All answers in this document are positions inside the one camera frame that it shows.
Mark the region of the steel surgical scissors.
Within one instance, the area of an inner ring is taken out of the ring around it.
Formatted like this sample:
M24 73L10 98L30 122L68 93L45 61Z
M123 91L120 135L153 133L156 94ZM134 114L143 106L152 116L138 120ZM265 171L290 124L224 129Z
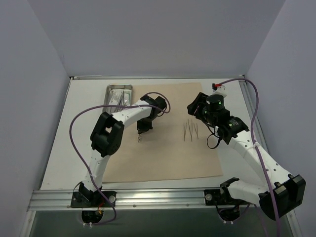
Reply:
M139 133L139 134L138 134L138 138L137 138L138 143L141 142L141 140L142 140L142 134Z

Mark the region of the long steel tweezers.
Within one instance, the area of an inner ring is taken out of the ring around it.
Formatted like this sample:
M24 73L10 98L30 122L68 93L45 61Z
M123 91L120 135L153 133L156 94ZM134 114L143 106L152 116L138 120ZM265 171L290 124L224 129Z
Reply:
M193 141L193 120L188 120L190 140Z

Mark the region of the short steel tweezers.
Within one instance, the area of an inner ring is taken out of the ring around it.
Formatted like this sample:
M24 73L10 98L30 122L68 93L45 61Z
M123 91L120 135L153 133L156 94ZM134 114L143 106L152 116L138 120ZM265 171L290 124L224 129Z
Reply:
M199 139L199 136L198 136L198 124L197 123L194 123L194 129L195 129L196 137L197 137L197 139Z

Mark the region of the beige cloth wrap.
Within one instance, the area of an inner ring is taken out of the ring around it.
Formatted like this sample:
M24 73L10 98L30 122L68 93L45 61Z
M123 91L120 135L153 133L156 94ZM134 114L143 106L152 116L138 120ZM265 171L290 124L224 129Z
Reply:
M187 106L193 102L202 86L199 82L159 85L136 85L133 102L150 92L155 98L162 93L171 104L171 111L153 121L153 129L142 134L138 143L136 125L123 134L120 149L109 159L103 182L145 182L221 176L219 156L213 147L217 140L199 120L190 116ZM193 127L190 140L188 120L198 124L198 136ZM186 141L183 124L187 122Z

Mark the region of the stainless steel instrument tray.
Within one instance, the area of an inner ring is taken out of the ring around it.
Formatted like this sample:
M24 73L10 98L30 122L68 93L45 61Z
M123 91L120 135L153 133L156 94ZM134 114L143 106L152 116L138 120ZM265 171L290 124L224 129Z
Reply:
M130 84L109 84L106 88L104 105L130 106L133 86Z

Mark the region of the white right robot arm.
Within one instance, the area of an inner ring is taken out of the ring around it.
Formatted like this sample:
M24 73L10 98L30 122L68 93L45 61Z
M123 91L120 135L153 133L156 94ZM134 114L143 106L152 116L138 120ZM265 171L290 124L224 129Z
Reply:
M187 109L188 114L207 125L219 141L237 151L265 183L258 186L233 177L220 185L219 198L223 203L241 200L259 205L272 220L276 212L282 217L302 204L305 179L301 175L293 176L260 144L252 141L248 126L225 108L223 95L200 92Z

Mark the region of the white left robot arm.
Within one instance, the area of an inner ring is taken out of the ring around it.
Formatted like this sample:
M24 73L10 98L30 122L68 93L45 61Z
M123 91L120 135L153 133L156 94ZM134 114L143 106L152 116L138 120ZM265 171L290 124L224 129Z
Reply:
M116 107L122 110L112 114L102 113L90 135L92 157L87 175L79 186L81 200L88 207L99 203L98 191L102 188L106 166L110 157L120 148L124 130L136 124L137 134L141 135L153 129L153 120L160 113L169 113L171 110L170 102L162 94L155 99L145 94L131 106Z

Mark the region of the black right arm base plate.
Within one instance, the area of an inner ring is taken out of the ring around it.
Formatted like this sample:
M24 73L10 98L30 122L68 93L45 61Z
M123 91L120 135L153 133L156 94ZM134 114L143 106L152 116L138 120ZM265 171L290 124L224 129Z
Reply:
M235 205L247 205L246 201L240 199L233 199L224 194L220 188L218 189L205 189L204 202L206 206L235 206Z

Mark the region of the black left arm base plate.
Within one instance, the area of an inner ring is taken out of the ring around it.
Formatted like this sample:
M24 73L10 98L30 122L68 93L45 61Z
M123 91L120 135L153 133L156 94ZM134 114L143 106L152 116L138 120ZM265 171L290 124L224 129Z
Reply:
M107 197L110 203L115 206L116 195L114 191L102 191L103 195ZM99 192L92 195L92 198L88 199L79 191L73 192L71 199L71 208L93 208L93 207L111 207L111 205L104 199Z

